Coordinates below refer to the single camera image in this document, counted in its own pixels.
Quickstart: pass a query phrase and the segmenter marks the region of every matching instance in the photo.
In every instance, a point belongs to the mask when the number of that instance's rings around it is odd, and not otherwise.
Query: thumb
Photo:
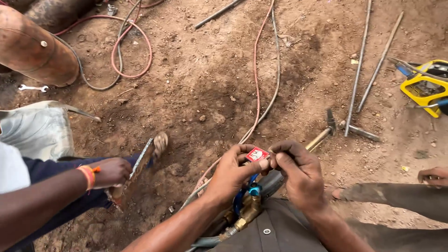
[[[276,161],[278,166],[286,172],[288,177],[300,176],[301,174],[305,175],[302,170],[297,166],[296,162],[286,153],[280,152],[276,154]]]
[[[249,163],[243,167],[241,167],[241,176],[244,176],[244,179],[248,178],[257,173],[261,173],[264,170],[269,168],[269,160],[262,159],[260,161]]]

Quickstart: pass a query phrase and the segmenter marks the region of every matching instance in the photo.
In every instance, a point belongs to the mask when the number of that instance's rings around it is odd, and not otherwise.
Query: soil
[[[270,1],[242,1],[194,29],[194,24],[227,2],[165,0],[142,9],[138,25],[151,41],[152,66],[141,78],[124,78],[107,91],[94,91],[82,82],[51,87],[47,93],[18,91],[20,84],[42,84],[18,73],[1,76],[2,109],[58,100],[102,118],[97,123],[70,114],[79,155],[126,156],[141,151],[159,131],[170,137],[169,149],[156,165],[160,170],[143,175],[124,213],[113,208],[91,210],[37,240],[37,251],[120,251],[168,218],[170,206],[178,210],[203,171],[253,125],[257,111],[253,47]],[[280,41],[280,91],[248,143],[264,149],[284,139],[307,143],[326,127],[326,108],[332,108],[338,121],[346,118],[357,68],[350,59],[355,53],[359,57],[366,4],[365,0],[276,1],[279,34],[301,41],[291,47]],[[126,2],[114,5],[119,17],[131,8]],[[446,9],[448,2],[440,0],[373,2],[356,104],[400,11],[405,15],[388,54],[422,63],[444,59],[448,53]],[[89,15],[95,11],[105,14],[105,4]],[[104,87],[116,77],[110,52],[118,29],[116,21],[95,19],[61,36],[74,46],[86,77],[95,86]],[[86,40],[80,42],[80,35]],[[147,64],[149,52],[139,33],[127,36],[122,51],[126,74],[137,74],[135,69]],[[269,19],[260,38],[257,64],[264,111],[276,87],[275,37]],[[381,142],[357,135],[345,138],[342,132],[328,138],[315,151],[327,183],[343,187],[358,182],[417,183],[419,170],[448,161],[448,146],[443,144],[448,117],[432,118],[422,109],[406,108],[410,99],[399,89],[405,78],[391,67],[384,62],[362,112],[353,118],[353,124],[381,136]],[[385,205],[336,202],[333,206],[343,217],[362,222],[425,229],[443,226]]]

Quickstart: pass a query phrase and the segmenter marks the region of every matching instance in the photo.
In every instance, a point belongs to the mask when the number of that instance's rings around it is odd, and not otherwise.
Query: gray pants
[[[404,208],[430,219],[448,223],[448,187],[422,184],[363,183],[341,192],[341,198]],[[376,251],[439,252],[448,249],[448,229],[394,229],[349,220],[351,227]]]

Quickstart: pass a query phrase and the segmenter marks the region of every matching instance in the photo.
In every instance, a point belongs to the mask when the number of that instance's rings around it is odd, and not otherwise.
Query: wristband
[[[86,177],[86,180],[87,180],[86,191],[90,191],[93,188],[93,186],[95,185],[95,173],[101,171],[101,168],[99,166],[97,166],[92,169],[87,165],[81,165],[76,169],[80,170]]]

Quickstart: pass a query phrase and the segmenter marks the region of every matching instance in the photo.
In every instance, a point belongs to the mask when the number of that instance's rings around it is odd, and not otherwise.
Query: open-end wrench
[[[25,85],[20,85],[19,90],[24,90],[24,89],[35,89],[35,90],[40,90],[42,92],[46,92],[45,89],[47,89],[48,86],[43,86],[43,87],[27,87]]]

